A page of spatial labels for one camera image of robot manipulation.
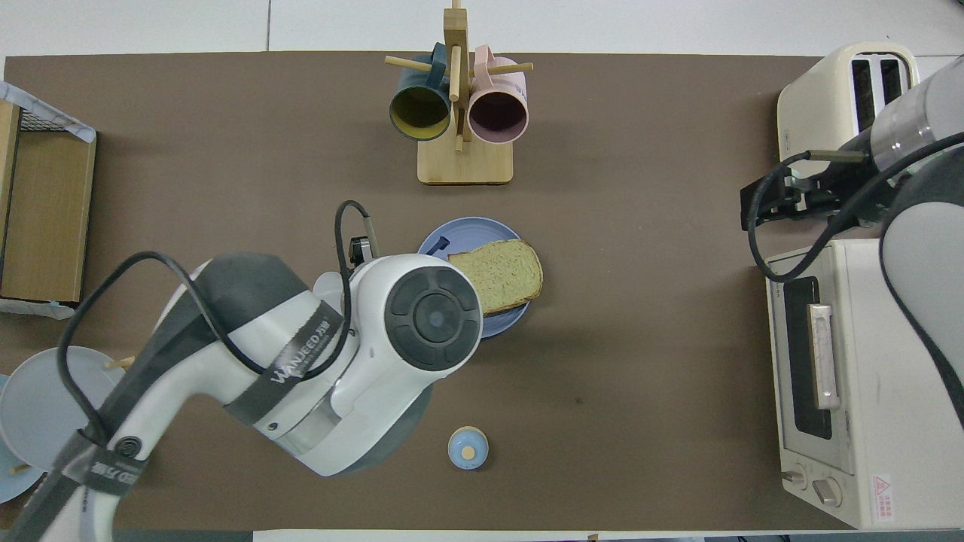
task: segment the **oven handle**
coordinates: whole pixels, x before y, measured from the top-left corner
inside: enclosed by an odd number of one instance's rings
[[[807,305],[810,356],[814,369],[814,396],[819,410],[837,410],[841,407],[834,370],[833,333],[830,331],[832,314],[833,308],[830,305],[817,303]]]

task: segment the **mug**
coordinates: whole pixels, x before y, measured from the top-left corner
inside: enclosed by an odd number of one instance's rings
[[[404,136],[416,141],[429,141],[448,128],[452,102],[448,99],[448,59],[444,43],[436,43],[431,55],[417,55],[412,60],[431,64],[430,71],[402,68],[395,96],[388,106],[391,123]]]
[[[521,72],[490,75],[489,69],[516,62],[496,57],[489,45],[475,49],[475,78],[469,98],[469,129],[489,143],[511,143],[529,126],[525,75]]]

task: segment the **warning label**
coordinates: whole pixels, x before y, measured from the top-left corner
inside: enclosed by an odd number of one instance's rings
[[[894,485],[889,474],[875,474],[870,477],[870,491],[873,494],[873,519],[878,522],[894,520]]]

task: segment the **oven knob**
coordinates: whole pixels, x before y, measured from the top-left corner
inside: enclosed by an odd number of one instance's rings
[[[807,487],[807,476],[799,471],[783,471],[780,473],[780,477],[799,489],[806,489]]]
[[[838,507],[844,500],[844,496],[841,493],[841,484],[837,483],[837,480],[833,478],[824,478],[823,480],[814,480],[814,491],[817,492],[817,498],[820,499],[820,503],[824,506]]]

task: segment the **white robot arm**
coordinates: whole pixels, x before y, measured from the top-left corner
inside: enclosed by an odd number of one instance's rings
[[[195,285],[260,374],[218,341],[182,287],[98,410],[106,446],[92,442],[90,427],[79,431],[8,539],[111,540],[119,500],[196,393],[213,396],[323,476],[375,464],[414,427],[432,383],[462,366],[481,338],[468,279],[425,255],[380,257],[358,268],[350,322],[332,307],[339,300],[319,299],[276,257],[214,258],[195,273]],[[332,358],[344,325],[347,339]]]

